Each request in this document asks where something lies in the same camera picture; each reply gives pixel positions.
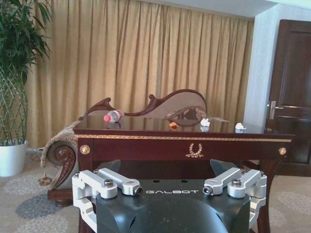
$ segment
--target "white plant pot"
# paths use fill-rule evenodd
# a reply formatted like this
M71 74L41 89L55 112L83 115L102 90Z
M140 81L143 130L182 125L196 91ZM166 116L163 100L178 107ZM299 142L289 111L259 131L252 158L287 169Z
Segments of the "white plant pot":
M16 146L0 147L0 177L20 174L25 166L27 141Z

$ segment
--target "plastic bottle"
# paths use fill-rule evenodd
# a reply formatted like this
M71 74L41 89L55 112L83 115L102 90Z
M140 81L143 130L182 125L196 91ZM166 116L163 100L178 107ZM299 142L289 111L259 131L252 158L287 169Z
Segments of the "plastic bottle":
M123 116L120 110L109 111L107 115L104 116L104 121L114 123L119 121Z

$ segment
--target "white figurine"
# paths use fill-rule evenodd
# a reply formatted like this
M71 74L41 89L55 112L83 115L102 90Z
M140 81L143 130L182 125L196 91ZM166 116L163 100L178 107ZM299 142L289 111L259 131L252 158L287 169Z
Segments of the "white figurine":
M236 130L246 130L246 128L244 128L244 126L242 125L242 123L238 123L235 125L235 129Z
M201 120L201 125L202 126L205 126L205 127L209 127L209 125L210 125L210 122L208 121L208 118L206 118L206 119L202 119Z

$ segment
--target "wooden table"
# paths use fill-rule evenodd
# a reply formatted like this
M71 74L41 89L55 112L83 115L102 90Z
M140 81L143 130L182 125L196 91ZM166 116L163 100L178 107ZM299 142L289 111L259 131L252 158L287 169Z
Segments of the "wooden table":
M214 174L211 158L247 163L268 177L267 203L260 210L260 233L269 233L269 191L275 170L284 159L292 135L247 127L235 132L233 122L211 122L203 132L197 120L176 120L169 127L165 119L124 117L120 123L106 123L101 116L88 116L73 130L78 137L80 170L94 170L100 163L121 159L120 173L135 179L207 179ZM249 160L260 160L258 166ZM80 218L79 232L92 230Z

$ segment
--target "metal clamp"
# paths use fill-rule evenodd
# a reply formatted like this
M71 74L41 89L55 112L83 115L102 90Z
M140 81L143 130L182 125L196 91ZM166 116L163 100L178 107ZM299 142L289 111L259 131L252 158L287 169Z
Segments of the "metal clamp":
M227 186L227 193L233 198L251 197L249 228L259 216L260 207L266 204L267 176L261 171L250 170L241 179L233 179Z
M94 232L97 232L97 219L93 204L87 197L94 200L100 194L104 199L112 199L118 194L118 187L125 195L135 196L142 193L138 180L126 178L107 168L96 173L85 170L72 177L73 206L80 209L82 219Z
M135 196L142 193L142 187L140 186L138 180L129 179L108 168L102 168L98 170L97 174L104 179L113 180L125 195Z
M232 167L213 179L205 180L203 193L212 196L222 194L223 188L226 187L232 179L237 179L239 177L241 177L241 170Z

